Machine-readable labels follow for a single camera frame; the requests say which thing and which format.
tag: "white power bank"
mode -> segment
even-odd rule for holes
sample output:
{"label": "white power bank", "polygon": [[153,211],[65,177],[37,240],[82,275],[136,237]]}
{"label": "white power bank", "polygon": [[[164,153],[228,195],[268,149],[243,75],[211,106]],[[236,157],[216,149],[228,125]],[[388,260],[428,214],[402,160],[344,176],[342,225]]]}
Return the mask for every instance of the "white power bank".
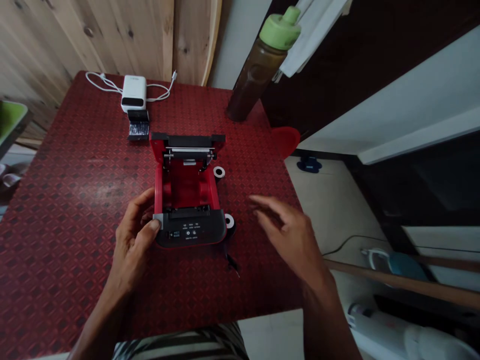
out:
{"label": "white power bank", "polygon": [[125,75],[120,104],[124,113],[146,109],[147,80],[143,76]]}

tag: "wooden wall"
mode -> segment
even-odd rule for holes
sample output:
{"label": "wooden wall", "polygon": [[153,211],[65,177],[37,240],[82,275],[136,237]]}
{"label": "wooden wall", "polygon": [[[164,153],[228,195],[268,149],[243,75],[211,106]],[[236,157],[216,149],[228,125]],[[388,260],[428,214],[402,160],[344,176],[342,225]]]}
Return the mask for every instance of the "wooden wall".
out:
{"label": "wooden wall", "polygon": [[0,99],[42,139],[78,71],[205,85],[222,0],[2,0]]}

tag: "charging cable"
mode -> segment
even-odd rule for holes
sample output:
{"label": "charging cable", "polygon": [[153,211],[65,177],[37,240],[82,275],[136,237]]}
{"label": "charging cable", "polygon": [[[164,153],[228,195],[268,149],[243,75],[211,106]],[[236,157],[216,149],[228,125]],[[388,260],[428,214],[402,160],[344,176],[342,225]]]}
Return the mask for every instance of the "charging cable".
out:
{"label": "charging cable", "polygon": [[[105,85],[107,85],[109,88],[104,88],[104,87],[101,87],[99,85],[97,85],[96,83],[94,83],[92,81],[92,79],[89,78],[89,75],[95,75],[97,77],[99,77],[100,79],[103,80],[103,83]],[[120,87],[118,87],[117,85],[114,84],[113,81],[107,79],[107,77],[105,76],[104,73],[101,73],[101,74],[97,74],[96,72],[93,72],[93,71],[87,71],[85,73],[85,77],[86,79],[96,88],[102,90],[102,91],[106,91],[106,92],[111,92],[111,93],[119,93],[119,94],[122,94],[123,93],[123,89],[121,89]],[[170,83],[170,87],[166,87],[166,86],[163,86],[163,85],[160,85],[160,84],[148,84],[146,87],[150,87],[150,86],[155,86],[155,87],[159,87],[159,88],[163,88],[166,90],[165,93],[163,93],[162,95],[160,95],[159,97],[156,97],[156,98],[148,98],[146,99],[146,101],[148,102],[155,102],[155,101],[161,101],[161,100],[165,100],[166,98],[168,98],[170,96],[170,91],[172,90],[172,86],[174,85],[174,81],[175,79],[177,78],[177,70],[175,70],[171,76],[171,83]]]}

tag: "hand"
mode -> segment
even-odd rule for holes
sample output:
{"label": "hand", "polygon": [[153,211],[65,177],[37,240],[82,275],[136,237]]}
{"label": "hand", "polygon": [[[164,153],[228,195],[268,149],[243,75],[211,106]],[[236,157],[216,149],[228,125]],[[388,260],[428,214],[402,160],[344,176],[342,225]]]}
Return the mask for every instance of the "hand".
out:
{"label": "hand", "polygon": [[[260,206],[254,211],[258,223],[293,272],[313,289],[325,281],[331,283],[333,277],[323,261],[310,218],[275,197],[251,195],[250,200]],[[276,226],[266,210],[277,214],[283,224]]]}
{"label": "hand", "polygon": [[155,196],[155,189],[149,188],[128,203],[125,215],[116,229],[116,244],[113,264],[105,289],[117,295],[130,294],[145,272],[146,252],[157,236],[160,221],[150,220],[148,212]]}

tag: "left hand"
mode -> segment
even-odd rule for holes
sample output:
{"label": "left hand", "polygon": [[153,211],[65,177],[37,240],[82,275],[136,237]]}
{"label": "left hand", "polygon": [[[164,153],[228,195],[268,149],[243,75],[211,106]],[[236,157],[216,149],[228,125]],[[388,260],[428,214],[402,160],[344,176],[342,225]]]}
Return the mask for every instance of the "left hand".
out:
{"label": "left hand", "polygon": [[152,205],[155,196],[153,187],[128,203],[125,215],[116,229],[116,244],[113,263],[105,289],[118,296],[132,293],[147,266],[147,249],[160,230],[160,221],[150,220],[144,212]]}

